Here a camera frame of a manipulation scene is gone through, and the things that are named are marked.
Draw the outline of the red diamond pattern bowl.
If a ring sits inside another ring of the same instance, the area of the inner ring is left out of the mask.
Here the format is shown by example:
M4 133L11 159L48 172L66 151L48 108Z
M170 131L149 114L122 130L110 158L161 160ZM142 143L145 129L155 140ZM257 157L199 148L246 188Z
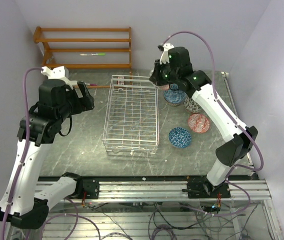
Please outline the red diamond pattern bowl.
M207 132L210 128L209 119L199 113L192 114L187 120L189 128L198 134Z

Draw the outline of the blue triangle pattern bowl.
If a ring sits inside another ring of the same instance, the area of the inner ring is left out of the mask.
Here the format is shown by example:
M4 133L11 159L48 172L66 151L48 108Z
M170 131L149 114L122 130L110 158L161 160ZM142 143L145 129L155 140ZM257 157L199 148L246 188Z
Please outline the blue triangle pattern bowl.
M168 139L174 147L183 149L191 144L192 137L187 129L175 127L169 132Z

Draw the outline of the white bowl with dot pattern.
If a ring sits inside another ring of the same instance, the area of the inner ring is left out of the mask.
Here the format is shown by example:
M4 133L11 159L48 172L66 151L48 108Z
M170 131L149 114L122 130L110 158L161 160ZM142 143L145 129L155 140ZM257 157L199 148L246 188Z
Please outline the white bowl with dot pattern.
M167 85L159 86L158 88L159 88L160 90L162 90L162 91L167 91L167 90L170 89L170 86L167 84Z

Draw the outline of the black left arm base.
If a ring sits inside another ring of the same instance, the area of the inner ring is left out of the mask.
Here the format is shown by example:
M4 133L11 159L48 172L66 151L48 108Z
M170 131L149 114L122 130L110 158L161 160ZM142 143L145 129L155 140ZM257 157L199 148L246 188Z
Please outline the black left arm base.
M82 199L94 200L98 199L100 192L100 184L92 178L84 178L82 181L82 189L80 197Z

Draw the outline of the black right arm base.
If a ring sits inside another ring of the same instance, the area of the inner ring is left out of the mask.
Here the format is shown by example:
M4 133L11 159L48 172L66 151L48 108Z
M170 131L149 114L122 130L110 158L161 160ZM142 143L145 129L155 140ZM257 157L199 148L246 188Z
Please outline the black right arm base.
M190 176L187 179L186 187L181 191L187 193L189 199L216 199L218 196L222 198L231 197L227 183L223 182L218 186L213 186L204 175Z

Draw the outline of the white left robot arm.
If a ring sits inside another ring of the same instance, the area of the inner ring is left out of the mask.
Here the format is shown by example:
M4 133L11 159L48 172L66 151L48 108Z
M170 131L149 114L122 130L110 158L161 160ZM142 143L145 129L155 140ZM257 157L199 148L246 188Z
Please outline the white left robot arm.
M94 109L94 98L83 81L76 82L81 96L61 79L48 79L39 87L39 100L20 121L17 155L12 175L0 201L0 222L20 229L39 229L49 210L66 197L79 198L83 178L64 173L57 182L35 192L43 161L62 123L73 115Z

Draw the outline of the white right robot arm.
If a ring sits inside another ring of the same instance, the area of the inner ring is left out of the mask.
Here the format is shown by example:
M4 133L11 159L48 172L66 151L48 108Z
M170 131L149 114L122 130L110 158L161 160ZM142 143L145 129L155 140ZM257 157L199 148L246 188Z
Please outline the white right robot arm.
M248 127L231 111L214 91L213 81L204 71L193 69L186 48L174 47L170 43L158 48L162 54L155 60L150 81L157 87L176 84L179 90L200 105L224 140L224 144L215 151L217 159L202 186L203 194L213 198L220 192L220 185L235 164L250 152L258 131L254 126Z

